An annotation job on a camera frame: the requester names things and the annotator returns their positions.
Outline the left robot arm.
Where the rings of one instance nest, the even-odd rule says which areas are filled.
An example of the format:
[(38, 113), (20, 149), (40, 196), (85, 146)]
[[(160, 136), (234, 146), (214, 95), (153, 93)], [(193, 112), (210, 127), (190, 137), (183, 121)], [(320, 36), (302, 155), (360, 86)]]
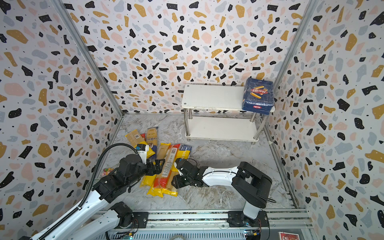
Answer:
[(165, 160), (142, 160), (140, 155), (130, 154), (120, 159), (119, 167), (101, 178), (90, 192), (65, 215), (32, 237), (21, 240), (67, 240), (80, 230), (82, 224), (99, 210), (107, 207), (117, 197), (140, 182), (144, 176), (160, 174)]

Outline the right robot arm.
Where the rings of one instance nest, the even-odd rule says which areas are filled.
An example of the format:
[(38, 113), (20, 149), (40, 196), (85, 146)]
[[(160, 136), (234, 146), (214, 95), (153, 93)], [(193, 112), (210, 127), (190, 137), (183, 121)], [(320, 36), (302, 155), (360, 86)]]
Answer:
[(172, 179), (172, 186), (180, 189), (186, 186), (206, 188), (211, 186), (227, 186), (235, 189), (245, 200), (243, 212), (228, 213), (231, 227), (256, 226), (259, 212), (266, 208), (272, 179), (247, 162), (237, 167), (215, 169), (208, 166), (197, 167), (187, 159), (177, 159), (174, 163), (179, 174)]

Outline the blue spaghetti box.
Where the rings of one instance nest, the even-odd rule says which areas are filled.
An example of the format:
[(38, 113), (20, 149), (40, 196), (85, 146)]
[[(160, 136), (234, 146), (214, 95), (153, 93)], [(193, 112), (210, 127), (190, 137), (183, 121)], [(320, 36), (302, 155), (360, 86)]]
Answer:
[(180, 148), (179, 148), (180, 151), (191, 151), (192, 150), (192, 146), (189, 146), (189, 145), (181, 145)]

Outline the blue Barilla pasta box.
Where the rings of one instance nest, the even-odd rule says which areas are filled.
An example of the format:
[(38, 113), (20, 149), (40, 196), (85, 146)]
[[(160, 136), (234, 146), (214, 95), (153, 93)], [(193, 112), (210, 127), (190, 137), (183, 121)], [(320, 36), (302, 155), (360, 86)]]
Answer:
[(242, 101), (242, 110), (269, 115), (274, 107), (274, 83), (248, 78)]

